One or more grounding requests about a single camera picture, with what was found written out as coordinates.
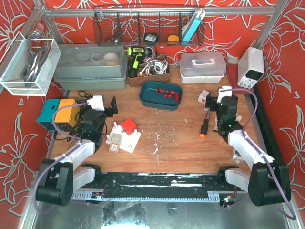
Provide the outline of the red cube power socket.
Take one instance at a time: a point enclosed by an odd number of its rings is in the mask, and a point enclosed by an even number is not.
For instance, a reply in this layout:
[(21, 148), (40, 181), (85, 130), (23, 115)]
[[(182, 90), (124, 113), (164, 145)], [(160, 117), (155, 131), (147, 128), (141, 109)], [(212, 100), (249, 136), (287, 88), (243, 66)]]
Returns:
[(136, 123), (130, 118), (122, 122), (121, 127), (127, 135), (131, 135), (137, 129)]

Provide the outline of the clear small parts box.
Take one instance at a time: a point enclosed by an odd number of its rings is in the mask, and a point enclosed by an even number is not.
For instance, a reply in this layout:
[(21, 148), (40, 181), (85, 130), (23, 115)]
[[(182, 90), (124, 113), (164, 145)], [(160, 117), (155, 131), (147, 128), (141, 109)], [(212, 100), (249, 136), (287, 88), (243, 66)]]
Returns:
[(121, 134), (113, 134), (109, 145), (109, 151), (118, 153), (120, 150), (121, 141), (122, 141)]

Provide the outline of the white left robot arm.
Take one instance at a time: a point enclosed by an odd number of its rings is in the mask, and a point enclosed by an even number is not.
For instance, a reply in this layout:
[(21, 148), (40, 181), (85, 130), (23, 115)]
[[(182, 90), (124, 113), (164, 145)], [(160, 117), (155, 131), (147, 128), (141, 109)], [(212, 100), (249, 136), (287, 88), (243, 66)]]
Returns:
[(74, 191), (93, 182), (101, 169), (99, 166), (84, 164), (101, 146), (107, 117), (118, 113), (116, 97), (105, 108), (103, 97), (95, 95), (80, 106), (88, 107), (83, 113), (83, 129), (80, 135), (66, 135), (77, 142), (66, 153), (55, 159), (44, 159), (34, 186), (34, 201), (66, 206)]

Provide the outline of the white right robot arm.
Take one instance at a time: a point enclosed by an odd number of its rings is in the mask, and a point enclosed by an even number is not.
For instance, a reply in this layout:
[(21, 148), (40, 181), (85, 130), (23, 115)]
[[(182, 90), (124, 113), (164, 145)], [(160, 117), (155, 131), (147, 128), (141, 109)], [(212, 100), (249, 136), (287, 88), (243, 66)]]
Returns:
[(219, 171), (228, 184), (248, 193), (256, 206), (291, 200), (289, 170), (285, 162), (264, 152), (236, 120), (238, 98), (235, 95), (207, 95), (205, 106), (216, 113), (217, 132), (249, 166), (247, 173), (239, 167), (223, 167)]

